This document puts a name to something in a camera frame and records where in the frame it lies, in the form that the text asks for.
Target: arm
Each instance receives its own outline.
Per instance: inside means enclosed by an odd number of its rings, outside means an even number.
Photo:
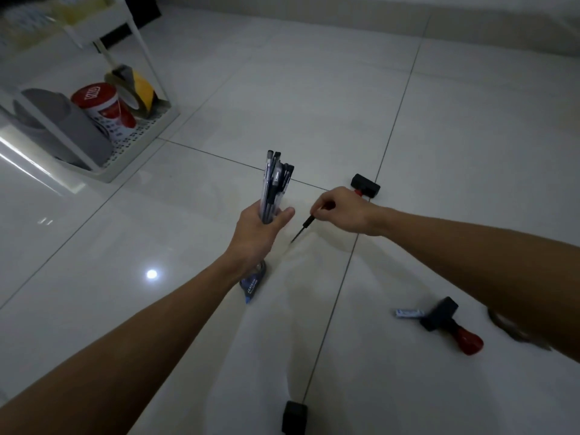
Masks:
[[[176,291],[57,366],[0,409],[2,434],[125,434],[226,293],[270,252],[293,217],[244,210],[227,251]]]
[[[336,208],[320,209],[327,201]],[[482,304],[580,361],[580,248],[382,208],[346,188],[324,193],[311,213],[347,231],[388,238]]]

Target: white tile floor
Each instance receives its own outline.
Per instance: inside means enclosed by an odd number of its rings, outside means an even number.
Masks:
[[[163,12],[143,36],[183,114],[113,183],[65,172],[0,124],[33,161],[0,145],[0,404],[219,255],[275,148],[300,182],[270,276],[249,306],[229,293],[134,434],[279,433],[286,400],[307,389],[313,434],[573,431],[576,363],[509,340],[480,304],[386,240],[355,245],[315,223],[288,241],[321,188],[360,173],[377,177],[379,204],[580,245],[580,62]],[[133,40],[114,54],[143,65]],[[71,93],[104,67],[85,54],[35,85]],[[392,317],[445,295],[485,340],[480,354]]]

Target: red lid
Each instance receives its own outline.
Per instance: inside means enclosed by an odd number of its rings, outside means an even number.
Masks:
[[[106,82],[98,82],[81,88],[71,96],[73,104],[81,108],[93,108],[110,101],[117,94],[117,89]]]

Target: forearm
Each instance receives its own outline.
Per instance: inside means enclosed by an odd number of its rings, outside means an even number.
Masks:
[[[580,361],[580,248],[388,208],[379,213],[375,220],[386,238],[484,305]]]
[[[242,272],[222,256],[7,403],[0,433],[127,433]]]

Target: tape roll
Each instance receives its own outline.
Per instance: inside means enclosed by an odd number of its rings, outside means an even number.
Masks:
[[[118,66],[105,75],[105,82],[117,88],[133,116],[147,119],[151,115],[157,94],[151,84],[131,67],[125,64]]]

